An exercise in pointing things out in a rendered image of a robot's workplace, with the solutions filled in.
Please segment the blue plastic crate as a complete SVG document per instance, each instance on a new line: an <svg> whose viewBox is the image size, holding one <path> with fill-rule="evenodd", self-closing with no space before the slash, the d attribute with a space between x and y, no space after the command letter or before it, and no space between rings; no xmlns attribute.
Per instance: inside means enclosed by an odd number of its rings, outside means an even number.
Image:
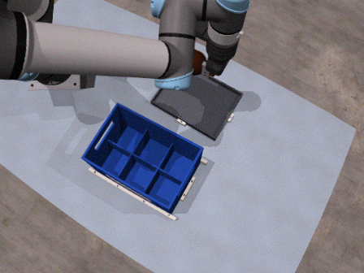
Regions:
<svg viewBox="0 0 364 273"><path fill-rule="evenodd" d="M201 162L203 149L117 102L81 158L172 214Z"/></svg>

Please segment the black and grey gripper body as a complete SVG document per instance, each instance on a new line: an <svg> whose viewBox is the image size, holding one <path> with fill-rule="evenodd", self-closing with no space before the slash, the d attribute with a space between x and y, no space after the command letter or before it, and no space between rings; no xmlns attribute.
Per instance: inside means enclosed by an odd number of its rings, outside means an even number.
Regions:
<svg viewBox="0 0 364 273"><path fill-rule="evenodd" d="M238 34L239 33L239 34ZM230 59L236 54L240 36L244 34L239 31L233 35L217 33L209 21L197 21L196 37L206 41L206 70L216 76L221 76Z"/></svg>

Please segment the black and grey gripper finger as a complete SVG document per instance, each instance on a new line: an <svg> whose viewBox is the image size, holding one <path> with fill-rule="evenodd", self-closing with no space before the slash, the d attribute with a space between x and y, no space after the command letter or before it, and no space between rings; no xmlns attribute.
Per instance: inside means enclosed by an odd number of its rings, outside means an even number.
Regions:
<svg viewBox="0 0 364 273"><path fill-rule="evenodd" d="M206 78L209 78L209 76L210 76L210 73L206 70L206 62L205 61L202 63L201 75L206 77Z"/></svg>

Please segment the brown bottle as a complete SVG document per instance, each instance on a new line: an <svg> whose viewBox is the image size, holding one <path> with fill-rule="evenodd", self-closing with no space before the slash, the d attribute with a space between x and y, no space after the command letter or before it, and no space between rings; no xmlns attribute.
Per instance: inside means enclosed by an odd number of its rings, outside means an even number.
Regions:
<svg viewBox="0 0 364 273"><path fill-rule="evenodd" d="M193 74L192 76L197 76L202 73L202 63L206 62L206 56L199 50L194 51L193 60Z"/></svg>

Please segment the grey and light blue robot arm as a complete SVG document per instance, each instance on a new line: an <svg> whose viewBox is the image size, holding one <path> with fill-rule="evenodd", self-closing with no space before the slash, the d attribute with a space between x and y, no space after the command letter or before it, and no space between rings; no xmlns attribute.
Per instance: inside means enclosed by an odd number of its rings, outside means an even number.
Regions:
<svg viewBox="0 0 364 273"><path fill-rule="evenodd" d="M151 0L151 14L160 19L155 40L52 24L54 0L0 0L0 80L59 85L71 75L121 76L187 90L197 21L233 35L248 9L249 0Z"/></svg>

